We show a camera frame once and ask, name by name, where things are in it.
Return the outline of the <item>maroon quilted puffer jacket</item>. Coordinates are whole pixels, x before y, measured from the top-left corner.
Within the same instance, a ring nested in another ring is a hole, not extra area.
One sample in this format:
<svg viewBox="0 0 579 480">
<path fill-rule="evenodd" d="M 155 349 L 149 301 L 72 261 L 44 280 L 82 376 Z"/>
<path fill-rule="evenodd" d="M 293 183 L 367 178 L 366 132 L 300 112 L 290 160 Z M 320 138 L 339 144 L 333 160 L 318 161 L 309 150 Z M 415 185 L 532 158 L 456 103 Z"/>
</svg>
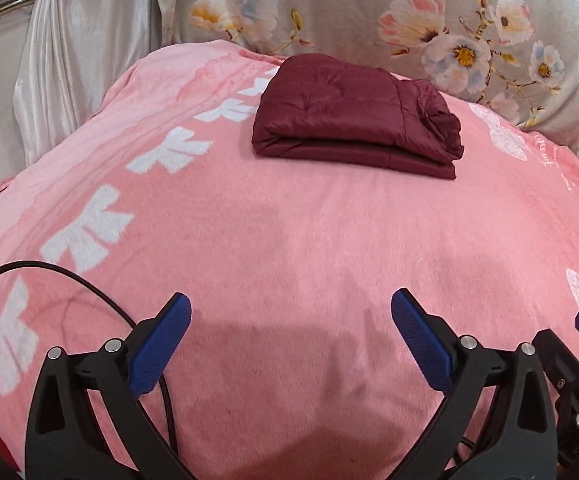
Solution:
<svg viewBox="0 0 579 480">
<path fill-rule="evenodd" d="M 461 123 L 435 86 L 310 53 L 288 58 L 263 91 L 259 156 L 344 162 L 443 180 L 457 176 Z"/>
</svg>

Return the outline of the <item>grey floral bedsheet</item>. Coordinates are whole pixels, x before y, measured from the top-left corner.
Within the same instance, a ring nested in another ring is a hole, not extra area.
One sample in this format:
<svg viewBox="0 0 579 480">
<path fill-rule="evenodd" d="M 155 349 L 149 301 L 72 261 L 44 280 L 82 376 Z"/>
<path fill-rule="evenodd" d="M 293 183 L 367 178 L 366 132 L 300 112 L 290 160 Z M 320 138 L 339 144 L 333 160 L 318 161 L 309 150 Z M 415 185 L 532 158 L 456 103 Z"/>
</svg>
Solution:
<svg viewBox="0 0 579 480">
<path fill-rule="evenodd" d="M 320 52 L 426 78 L 579 158 L 579 0 L 158 0 L 169 42 Z"/>
</svg>

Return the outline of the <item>pink blanket with white bows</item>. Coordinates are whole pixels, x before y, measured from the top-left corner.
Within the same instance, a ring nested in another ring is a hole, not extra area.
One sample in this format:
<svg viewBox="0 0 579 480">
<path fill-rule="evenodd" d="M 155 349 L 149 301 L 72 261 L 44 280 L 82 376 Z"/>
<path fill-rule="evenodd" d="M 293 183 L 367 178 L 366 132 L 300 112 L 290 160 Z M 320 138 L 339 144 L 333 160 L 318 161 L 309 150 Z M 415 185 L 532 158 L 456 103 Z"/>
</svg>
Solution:
<svg viewBox="0 0 579 480">
<path fill-rule="evenodd" d="M 579 359 L 579 160 L 449 99 L 446 181 L 261 158 L 273 58 L 216 41 L 132 66 L 100 111 L 0 188 L 0 440 L 16 463 L 46 352 L 95 351 L 175 292 L 178 448 L 201 479 L 382 479 L 441 396 L 390 316 L 400 287 L 513 349 L 543 328 Z"/>
</svg>

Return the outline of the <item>silver satin curtain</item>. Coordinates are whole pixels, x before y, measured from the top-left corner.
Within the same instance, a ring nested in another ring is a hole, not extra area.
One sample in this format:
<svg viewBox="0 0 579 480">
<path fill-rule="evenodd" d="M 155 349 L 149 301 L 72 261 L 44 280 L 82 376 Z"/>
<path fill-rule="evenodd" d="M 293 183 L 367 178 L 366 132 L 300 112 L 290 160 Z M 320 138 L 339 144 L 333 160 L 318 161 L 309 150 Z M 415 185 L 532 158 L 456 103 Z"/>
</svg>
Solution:
<svg viewBox="0 0 579 480">
<path fill-rule="evenodd" d="M 0 0 L 0 182 L 76 131 L 159 46 L 157 0 Z"/>
</svg>

